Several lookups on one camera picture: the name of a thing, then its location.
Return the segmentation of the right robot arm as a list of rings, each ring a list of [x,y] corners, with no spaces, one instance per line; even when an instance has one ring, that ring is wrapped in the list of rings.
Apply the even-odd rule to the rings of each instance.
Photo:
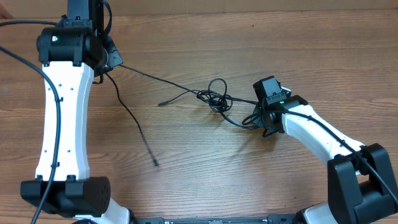
[[[301,96],[275,77],[253,85],[258,102],[250,119],[274,133],[292,136],[327,169],[327,200],[297,212],[290,223],[372,223],[397,213],[397,183],[388,152],[365,145],[321,118]]]

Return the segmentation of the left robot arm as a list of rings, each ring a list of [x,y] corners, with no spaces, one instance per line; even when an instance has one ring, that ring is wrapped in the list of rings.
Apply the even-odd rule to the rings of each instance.
[[[87,109],[95,77],[122,63],[109,36],[106,1],[69,1],[67,14],[37,38],[45,78],[44,137],[34,180],[21,197],[38,212],[77,223],[129,223],[131,211],[111,197],[107,177],[90,174],[86,151]]]

